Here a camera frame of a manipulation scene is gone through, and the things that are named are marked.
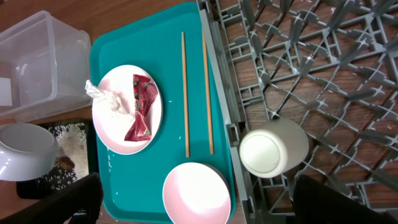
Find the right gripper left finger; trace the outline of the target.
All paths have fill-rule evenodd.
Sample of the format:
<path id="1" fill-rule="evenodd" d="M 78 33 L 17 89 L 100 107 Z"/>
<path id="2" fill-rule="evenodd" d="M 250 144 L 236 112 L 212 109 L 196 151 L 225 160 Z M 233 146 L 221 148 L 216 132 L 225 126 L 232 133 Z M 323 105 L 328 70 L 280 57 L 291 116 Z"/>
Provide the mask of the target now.
<path id="1" fill-rule="evenodd" d="M 100 176 L 91 173 L 33 205 L 1 219 L 1 224 L 96 223 L 103 201 Z"/>

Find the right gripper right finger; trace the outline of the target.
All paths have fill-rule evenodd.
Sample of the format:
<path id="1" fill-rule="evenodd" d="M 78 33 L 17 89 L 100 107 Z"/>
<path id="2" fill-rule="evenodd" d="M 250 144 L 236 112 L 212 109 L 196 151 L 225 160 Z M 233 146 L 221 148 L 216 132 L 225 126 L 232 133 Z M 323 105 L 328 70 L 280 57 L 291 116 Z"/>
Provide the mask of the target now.
<path id="1" fill-rule="evenodd" d="M 292 206 L 295 223 L 397 223 L 392 217 L 375 212 L 307 175 L 300 175 L 296 181 Z"/>

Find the rice and food scraps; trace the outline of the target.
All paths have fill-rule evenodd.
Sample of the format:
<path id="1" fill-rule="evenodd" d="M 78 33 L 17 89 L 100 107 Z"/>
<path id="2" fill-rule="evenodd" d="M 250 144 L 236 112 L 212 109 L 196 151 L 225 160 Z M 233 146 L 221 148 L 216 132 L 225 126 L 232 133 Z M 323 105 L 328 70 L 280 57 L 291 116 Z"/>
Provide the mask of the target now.
<path id="1" fill-rule="evenodd" d="M 50 190 L 61 190 L 89 174 L 87 133 L 84 123 L 47 128 L 55 137 L 58 152 L 53 169 L 37 179 Z"/>

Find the beige ceramic cup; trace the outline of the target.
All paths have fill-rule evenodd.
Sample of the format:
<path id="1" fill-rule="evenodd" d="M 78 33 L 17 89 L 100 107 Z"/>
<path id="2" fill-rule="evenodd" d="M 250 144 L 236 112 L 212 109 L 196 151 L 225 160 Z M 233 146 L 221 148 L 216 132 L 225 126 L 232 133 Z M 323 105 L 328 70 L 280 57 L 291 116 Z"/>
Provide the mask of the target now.
<path id="1" fill-rule="evenodd" d="M 296 122 L 278 118 L 248 132 L 240 143 L 239 156 L 251 174 L 273 178 L 299 165 L 308 150 L 306 132 Z"/>

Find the grey bowl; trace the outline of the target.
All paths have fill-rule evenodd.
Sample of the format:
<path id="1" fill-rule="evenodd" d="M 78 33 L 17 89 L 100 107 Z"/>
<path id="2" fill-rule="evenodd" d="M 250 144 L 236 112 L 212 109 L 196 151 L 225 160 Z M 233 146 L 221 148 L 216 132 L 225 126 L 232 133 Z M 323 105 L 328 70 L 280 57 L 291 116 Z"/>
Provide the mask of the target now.
<path id="1" fill-rule="evenodd" d="M 29 123 L 1 126 L 1 180 L 25 181 L 51 171 L 58 142 L 46 129 Z"/>

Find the white tissue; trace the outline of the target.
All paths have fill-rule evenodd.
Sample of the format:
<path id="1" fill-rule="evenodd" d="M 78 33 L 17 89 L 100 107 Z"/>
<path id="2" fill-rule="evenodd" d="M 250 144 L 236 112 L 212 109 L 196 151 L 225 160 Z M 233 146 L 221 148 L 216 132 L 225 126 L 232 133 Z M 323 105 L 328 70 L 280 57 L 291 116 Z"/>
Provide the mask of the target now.
<path id="1" fill-rule="evenodd" d="M 111 116 L 127 115 L 129 112 L 122 104 L 121 97 L 109 90 L 103 90 L 92 84 L 90 80 L 85 83 L 86 94 L 93 99 L 93 106 Z"/>

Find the red snack wrapper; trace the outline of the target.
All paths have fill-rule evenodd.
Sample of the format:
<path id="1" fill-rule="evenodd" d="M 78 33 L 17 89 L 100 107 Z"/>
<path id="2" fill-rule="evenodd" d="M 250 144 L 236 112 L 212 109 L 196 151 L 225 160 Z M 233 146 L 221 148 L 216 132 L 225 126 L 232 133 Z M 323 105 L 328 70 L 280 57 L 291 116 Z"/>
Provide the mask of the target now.
<path id="1" fill-rule="evenodd" d="M 133 142 L 146 141 L 152 137 L 149 125 L 146 122 L 146 116 L 158 95 L 158 90 L 149 77 L 138 74 L 133 75 L 133 90 L 135 120 L 126 133 L 124 140 Z"/>

